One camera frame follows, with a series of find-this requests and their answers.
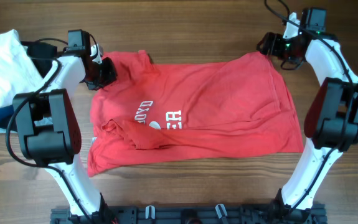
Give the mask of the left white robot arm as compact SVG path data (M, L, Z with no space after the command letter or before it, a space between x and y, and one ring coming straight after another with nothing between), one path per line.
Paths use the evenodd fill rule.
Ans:
M69 207L53 209L51 223L118 223L83 166L82 137L70 101L80 83L97 91L114 82L115 66L103 58L87 31L70 30L65 45L49 57L56 68L40 88L14 97L5 135L7 151L25 166L46 170L58 183Z

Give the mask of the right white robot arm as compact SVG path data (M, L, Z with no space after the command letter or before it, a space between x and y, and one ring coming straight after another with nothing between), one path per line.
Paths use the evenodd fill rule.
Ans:
M266 33L257 50L290 63L293 70L310 64L320 85L304 120L304 151L268 211L271 219L303 222L311 216L314 196L332 165L358 144L358 76L337 37L326 32L325 9L305 8L298 17L266 8L281 19L285 31Z

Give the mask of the red printed t-shirt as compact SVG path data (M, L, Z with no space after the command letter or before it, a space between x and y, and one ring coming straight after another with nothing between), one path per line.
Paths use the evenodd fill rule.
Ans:
M156 64L147 52L111 52L117 79L98 90L88 174L121 166L302 152L292 97L268 57Z

